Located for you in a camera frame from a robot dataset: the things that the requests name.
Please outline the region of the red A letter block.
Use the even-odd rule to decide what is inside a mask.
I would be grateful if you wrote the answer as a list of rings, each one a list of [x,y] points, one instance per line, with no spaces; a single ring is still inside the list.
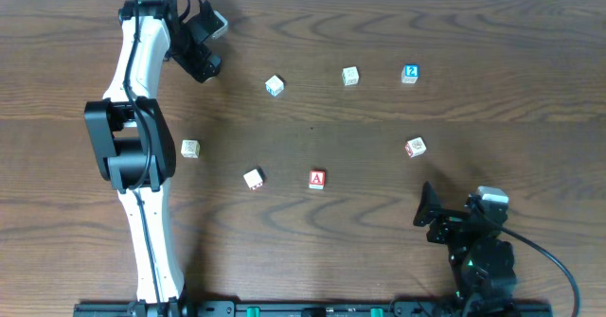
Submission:
[[[323,190],[326,185],[326,171],[313,169],[310,171],[309,188]]]

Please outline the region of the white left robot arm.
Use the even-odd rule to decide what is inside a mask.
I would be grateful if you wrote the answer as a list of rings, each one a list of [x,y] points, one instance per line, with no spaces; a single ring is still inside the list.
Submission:
[[[137,267],[133,316],[182,316],[185,278],[169,218],[177,150],[157,101],[164,62],[176,61],[196,81],[216,77],[222,60],[206,45],[227,21],[206,0],[128,0],[118,12],[123,41],[113,80],[84,108],[101,177],[127,216]]]

